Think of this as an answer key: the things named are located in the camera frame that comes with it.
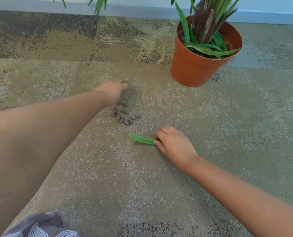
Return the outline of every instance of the pot rim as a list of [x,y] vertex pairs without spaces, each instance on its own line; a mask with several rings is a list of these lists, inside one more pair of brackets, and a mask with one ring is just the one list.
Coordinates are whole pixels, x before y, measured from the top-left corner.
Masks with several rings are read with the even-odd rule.
[[[178,38],[178,36],[177,36],[177,28],[178,28],[178,25],[181,23],[181,21],[179,20],[179,22],[178,22],[178,24],[177,24],[177,26],[176,26],[176,29],[175,29],[175,37],[178,39],[178,42],[179,42],[179,44],[184,48],[184,49],[186,49],[189,53],[190,53],[190,56],[192,56],[193,55],[193,57],[194,58],[199,58],[199,59],[205,59],[205,60],[211,60],[211,61],[221,61],[221,60],[227,60],[227,59],[231,59],[231,58],[233,58],[236,54],[238,54],[240,51],[241,51],[241,49],[242,49],[242,47],[236,52],[236,53],[234,53],[233,55],[231,55],[231,56],[228,56],[228,57],[226,57],[226,58],[221,58],[221,59],[211,59],[211,58],[206,58],[206,57],[203,57],[203,56],[199,56],[199,55],[196,55],[195,53],[193,53],[193,52],[191,52],[190,50],[188,50],[182,43],[181,43],[181,41],[180,41],[180,39]],[[228,23],[227,21],[225,21],[222,25],[224,25],[225,23],[227,23],[228,25],[230,25],[230,26],[232,26],[230,23]],[[236,31],[237,31],[237,33],[240,35],[240,37],[241,37],[241,39],[242,39],[242,36],[241,36],[241,34],[240,34],[240,32],[234,27],[234,26],[232,26]]]

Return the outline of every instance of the person's left hand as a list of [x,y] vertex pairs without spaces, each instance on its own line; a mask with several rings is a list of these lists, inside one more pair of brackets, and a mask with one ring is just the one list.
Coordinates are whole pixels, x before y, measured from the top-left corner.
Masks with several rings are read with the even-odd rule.
[[127,81],[116,79],[101,83],[94,91],[101,92],[106,98],[107,105],[111,106],[120,101],[121,92],[132,88],[133,85]]

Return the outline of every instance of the pile of clay pebbles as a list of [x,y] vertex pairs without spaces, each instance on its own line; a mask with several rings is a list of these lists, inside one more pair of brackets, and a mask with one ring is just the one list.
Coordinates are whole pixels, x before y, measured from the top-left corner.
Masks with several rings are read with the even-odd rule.
[[126,102],[118,102],[117,107],[112,106],[110,109],[111,115],[114,116],[119,123],[123,123],[125,125],[131,125],[136,119],[141,118],[140,114],[129,116],[128,103]]

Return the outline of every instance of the person's left arm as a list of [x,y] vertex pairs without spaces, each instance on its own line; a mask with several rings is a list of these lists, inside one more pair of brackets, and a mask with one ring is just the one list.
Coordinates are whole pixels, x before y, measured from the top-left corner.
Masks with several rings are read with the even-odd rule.
[[0,112],[0,235],[87,123],[131,87],[108,81],[91,92]]

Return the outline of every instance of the forearm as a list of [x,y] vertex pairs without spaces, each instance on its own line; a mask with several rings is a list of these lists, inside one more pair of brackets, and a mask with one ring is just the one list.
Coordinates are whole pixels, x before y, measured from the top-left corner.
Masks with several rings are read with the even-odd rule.
[[92,91],[0,112],[0,234],[104,107],[104,96]]
[[293,207],[203,158],[188,173],[255,237],[293,236]]

